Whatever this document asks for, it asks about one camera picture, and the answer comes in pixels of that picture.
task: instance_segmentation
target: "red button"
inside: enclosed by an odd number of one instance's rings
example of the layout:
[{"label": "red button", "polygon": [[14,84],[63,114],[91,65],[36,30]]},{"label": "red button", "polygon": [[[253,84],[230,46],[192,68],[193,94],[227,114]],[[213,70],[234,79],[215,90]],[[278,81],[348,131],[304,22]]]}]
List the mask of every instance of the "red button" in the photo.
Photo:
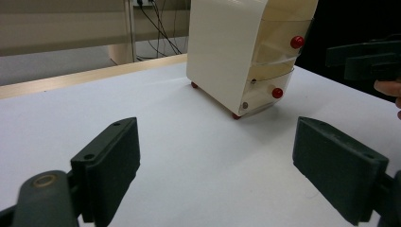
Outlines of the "red button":
[{"label": "red button", "polygon": [[274,88],[273,91],[271,92],[271,95],[274,98],[280,98],[283,96],[283,94],[284,94],[284,92],[280,88]]},{"label": "red button", "polygon": [[294,49],[301,48],[305,44],[305,39],[302,36],[295,36],[291,40],[291,47]]}]

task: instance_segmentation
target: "white tabletop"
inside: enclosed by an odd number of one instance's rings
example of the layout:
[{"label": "white tabletop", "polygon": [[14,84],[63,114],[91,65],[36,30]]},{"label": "white tabletop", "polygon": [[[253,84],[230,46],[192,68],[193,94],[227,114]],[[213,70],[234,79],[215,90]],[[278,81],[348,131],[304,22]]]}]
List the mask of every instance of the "white tabletop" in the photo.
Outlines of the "white tabletop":
[{"label": "white tabletop", "polygon": [[[338,128],[401,169],[393,103],[299,67],[282,100],[233,120],[185,76],[186,63],[0,99],[0,210],[21,184],[136,116],[141,166],[111,226],[352,226],[292,163],[298,116]],[[378,214],[360,226],[376,226]]]}]

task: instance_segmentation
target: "finger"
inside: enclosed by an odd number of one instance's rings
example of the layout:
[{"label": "finger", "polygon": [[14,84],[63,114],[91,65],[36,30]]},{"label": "finger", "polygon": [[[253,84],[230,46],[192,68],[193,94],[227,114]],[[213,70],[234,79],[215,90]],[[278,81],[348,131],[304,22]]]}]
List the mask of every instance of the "finger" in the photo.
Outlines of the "finger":
[{"label": "finger", "polygon": [[398,97],[395,100],[395,106],[398,107],[399,109],[401,109],[401,97]]},{"label": "finger", "polygon": [[386,96],[401,96],[401,83],[396,81],[376,81],[375,89]]}]

